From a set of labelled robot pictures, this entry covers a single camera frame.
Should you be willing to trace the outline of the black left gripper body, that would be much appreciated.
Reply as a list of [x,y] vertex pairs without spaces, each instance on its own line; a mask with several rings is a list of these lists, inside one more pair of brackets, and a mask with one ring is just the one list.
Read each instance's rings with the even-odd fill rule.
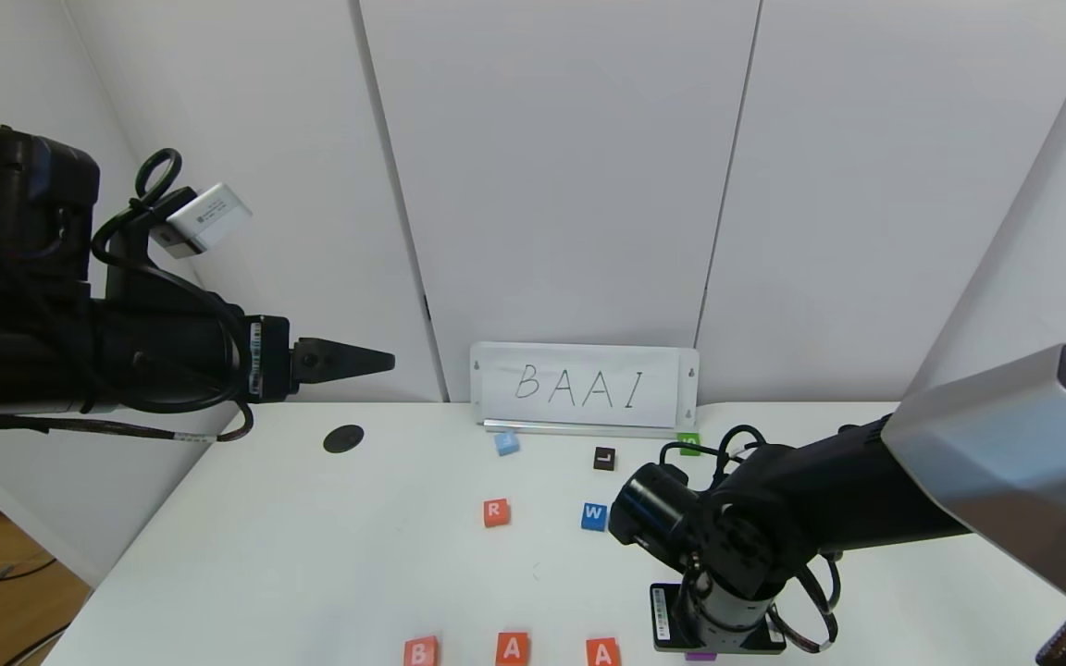
[[106,396],[156,410],[203,410],[291,395],[288,320],[225,308],[240,329],[236,337],[215,308],[195,298],[94,299],[92,369]]

